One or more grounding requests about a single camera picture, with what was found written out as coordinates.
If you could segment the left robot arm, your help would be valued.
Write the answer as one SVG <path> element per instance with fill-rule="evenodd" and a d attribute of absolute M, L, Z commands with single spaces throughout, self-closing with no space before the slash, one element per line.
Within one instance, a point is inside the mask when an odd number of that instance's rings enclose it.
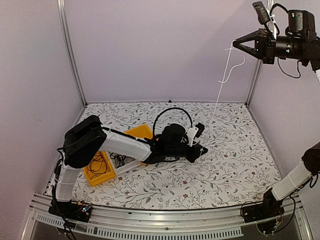
<path fill-rule="evenodd" d="M 117 153 L 148 165 L 165 162 L 167 158 L 185 158 L 194 163 L 208 152 L 206 147 L 195 142 L 204 129 L 201 123 L 192 124 L 189 129 L 171 123 L 164 127 L 162 133 L 140 139 L 103 127 L 97 115 L 90 115 L 64 135 L 63 146 L 57 149 L 62 163 L 58 166 L 52 188 L 55 209 L 63 217 L 74 213 L 74 205 L 69 201 L 78 174 L 98 151 Z"/>

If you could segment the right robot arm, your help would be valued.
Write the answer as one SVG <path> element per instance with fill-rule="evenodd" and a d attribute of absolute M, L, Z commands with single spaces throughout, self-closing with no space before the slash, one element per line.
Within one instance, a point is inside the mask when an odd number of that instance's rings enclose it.
<path fill-rule="evenodd" d="M 233 41 L 234 48 L 241 50 L 264 64 L 272 65 L 279 60 L 292 59 L 297 65 L 310 65 L 312 71 L 320 74 L 320 38 L 316 33 L 315 17 L 307 10 L 288 10 L 280 3 L 274 3 L 266 9 L 261 1 L 252 4 L 260 28 Z M 287 14 L 288 26 L 281 35 L 273 11 L 281 8 Z M 258 213 L 262 218 L 269 218 L 278 210 L 283 199 L 306 183 L 312 183 L 313 177 L 320 173 L 320 145 L 317 143 L 308 149 L 298 165 L 281 181 L 266 191 Z"/>

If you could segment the floral table cloth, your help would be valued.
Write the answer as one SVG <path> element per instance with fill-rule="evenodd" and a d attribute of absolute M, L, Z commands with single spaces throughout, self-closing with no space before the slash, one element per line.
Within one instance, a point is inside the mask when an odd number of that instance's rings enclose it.
<path fill-rule="evenodd" d="M 171 123 L 205 126 L 198 142 L 208 150 L 186 159 L 142 165 L 90 186 L 80 173 L 72 198 L 131 209 L 203 209 L 258 202 L 281 179 L 276 163 L 248 109 L 236 103 L 97 103 L 83 117 L 124 132 L 142 124 L 156 133 Z"/>

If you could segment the far yellow plastic bin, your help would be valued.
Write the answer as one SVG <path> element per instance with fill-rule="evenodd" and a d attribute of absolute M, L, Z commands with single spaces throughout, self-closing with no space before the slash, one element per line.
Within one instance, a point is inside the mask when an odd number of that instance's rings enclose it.
<path fill-rule="evenodd" d="M 126 130 L 124 133 L 141 139 L 147 138 L 151 140 L 153 138 L 153 132 L 146 124 Z"/>

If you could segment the yellow plastic bin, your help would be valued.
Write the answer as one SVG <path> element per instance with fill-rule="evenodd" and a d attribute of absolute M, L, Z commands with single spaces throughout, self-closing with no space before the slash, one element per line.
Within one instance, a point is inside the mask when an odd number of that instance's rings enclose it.
<path fill-rule="evenodd" d="M 98 151 L 89 164 L 82 170 L 91 187 L 98 186 L 116 177 L 113 166 L 105 151 Z"/>
<path fill-rule="evenodd" d="M 153 132 L 146 124 L 126 130 L 124 133 L 141 139 L 147 138 L 151 140 L 153 138 Z"/>

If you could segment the white translucent plastic bin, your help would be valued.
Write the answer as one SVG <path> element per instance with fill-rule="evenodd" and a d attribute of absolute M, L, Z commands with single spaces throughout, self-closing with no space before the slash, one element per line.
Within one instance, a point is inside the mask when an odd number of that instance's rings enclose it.
<path fill-rule="evenodd" d="M 112 164 L 116 176 L 127 173 L 141 165 L 141 162 L 125 155 L 114 152 L 108 152 L 108 157 Z"/>

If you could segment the near yellow plastic bin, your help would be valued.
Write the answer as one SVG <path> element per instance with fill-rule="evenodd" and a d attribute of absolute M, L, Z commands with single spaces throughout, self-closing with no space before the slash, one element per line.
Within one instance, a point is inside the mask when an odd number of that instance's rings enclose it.
<path fill-rule="evenodd" d="M 91 187 L 98 186 L 116 177 L 113 166 L 105 151 L 98 151 L 89 164 L 82 170 Z"/>

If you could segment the right aluminium frame post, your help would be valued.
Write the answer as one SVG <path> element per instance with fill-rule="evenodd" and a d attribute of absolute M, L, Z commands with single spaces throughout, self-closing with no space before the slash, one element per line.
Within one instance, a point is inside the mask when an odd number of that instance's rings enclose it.
<path fill-rule="evenodd" d="M 268 7 L 271 7 L 273 3 L 274 3 L 273 0 L 268 0 L 265 8 L 268 9 Z M 247 99 L 246 99 L 246 106 L 248 108 L 250 108 L 251 105 L 252 105 L 253 98 L 254 98 L 254 95 L 255 95 L 255 91 L 256 91 L 256 88 L 257 88 L 257 85 L 258 85 L 258 80 L 259 80 L 259 77 L 260 77 L 260 74 L 261 74 L 261 71 L 262 71 L 262 66 L 263 66 L 262 60 L 258 59 L 256 61 L 255 67 L 254 67 L 253 77 L 252 77 L 251 85 L 250 85 L 250 88 L 249 88 L 249 93 L 248 93 L 248 96 L 247 96 Z"/>

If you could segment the aluminium frame post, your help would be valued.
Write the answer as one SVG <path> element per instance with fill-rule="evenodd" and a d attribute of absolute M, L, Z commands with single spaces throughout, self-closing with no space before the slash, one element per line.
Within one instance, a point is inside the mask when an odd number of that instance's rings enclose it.
<path fill-rule="evenodd" d="M 72 39 L 70 35 L 70 30 L 69 30 L 69 25 L 68 25 L 68 19 L 67 19 L 67 11 L 66 11 L 66 3 L 64 0 L 57 0 L 57 10 L 58 10 L 58 15 L 59 15 L 59 21 L 61 25 L 61 31 L 62 31 L 62 36 L 66 48 L 66 53 L 67 53 L 67 58 L 69 61 L 71 73 L 73 76 L 74 84 L 80 99 L 80 102 L 83 107 L 86 107 L 88 105 L 86 96 L 85 96 L 85 91 L 81 82 L 81 78 L 79 75 L 78 67 L 77 67 L 77 62 L 72 46 Z"/>
<path fill-rule="evenodd" d="M 268 9 L 268 7 L 271 7 L 273 3 L 274 3 L 273 0 L 268 0 L 265 8 Z M 261 71 L 262 71 L 262 66 L 263 66 L 262 60 L 258 59 L 256 61 L 255 67 L 254 67 L 253 77 L 252 77 L 251 85 L 250 85 L 250 88 L 249 88 L 249 93 L 248 93 L 248 96 L 247 96 L 247 99 L 246 99 L 246 106 L 248 108 L 250 108 L 251 105 L 252 105 L 253 98 L 254 98 L 254 95 L 255 95 L 255 91 L 256 91 L 256 88 L 257 88 L 257 85 L 258 85 L 258 80 L 259 80 L 259 77 L 260 77 L 260 74 L 261 74 Z"/>

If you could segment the front aluminium rail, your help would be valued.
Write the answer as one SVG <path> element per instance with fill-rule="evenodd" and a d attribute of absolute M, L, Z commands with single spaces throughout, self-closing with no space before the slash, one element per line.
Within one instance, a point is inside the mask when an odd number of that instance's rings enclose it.
<path fill-rule="evenodd" d="M 297 195 L 283 202 L 276 233 L 272 219 L 246 222 L 243 206 L 196 210 L 141 210 L 94 206 L 88 222 L 49 213 L 51 198 L 36 193 L 27 210 L 24 240 L 311 240 L 313 234 Z"/>

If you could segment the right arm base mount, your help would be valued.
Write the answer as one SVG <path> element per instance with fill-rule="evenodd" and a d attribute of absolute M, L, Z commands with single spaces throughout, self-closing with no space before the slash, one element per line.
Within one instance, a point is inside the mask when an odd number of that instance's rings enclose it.
<path fill-rule="evenodd" d="M 240 208 L 240 215 L 243 217 L 245 223 L 274 218 L 273 220 L 257 224 L 257 229 L 262 234 L 274 234 L 282 223 L 285 213 L 282 203 L 283 200 L 277 200 L 271 188 L 263 194 L 262 203 L 242 206 Z"/>

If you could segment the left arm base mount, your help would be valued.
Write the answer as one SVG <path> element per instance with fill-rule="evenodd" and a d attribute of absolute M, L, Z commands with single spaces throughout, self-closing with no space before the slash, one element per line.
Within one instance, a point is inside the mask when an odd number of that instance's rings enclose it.
<path fill-rule="evenodd" d="M 52 200 L 48 212 L 64 219 L 88 223 L 92 214 L 92 204 L 83 200 L 78 202 Z"/>

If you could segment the left aluminium frame post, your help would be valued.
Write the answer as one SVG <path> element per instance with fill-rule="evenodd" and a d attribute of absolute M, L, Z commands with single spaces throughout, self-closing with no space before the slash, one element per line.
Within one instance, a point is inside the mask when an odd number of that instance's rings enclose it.
<path fill-rule="evenodd" d="M 57 10 L 58 10 L 58 15 L 59 15 L 59 21 L 61 25 L 61 31 L 62 31 L 62 36 L 66 48 L 66 53 L 67 53 L 67 58 L 69 61 L 71 73 L 73 76 L 74 84 L 80 99 L 80 102 L 83 107 L 86 107 L 88 105 L 86 96 L 85 96 L 85 91 L 81 82 L 81 78 L 79 75 L 78 67 L 77 67 L 77 62 L 72 46 L 72 39 L 70 35 L 70 30 L 69 30 L 69 25 L 68 25 L 68 19 L 67 19 L 67 11 L 66 11 L 66 3 L 64 0 L 57 0 Z"/>

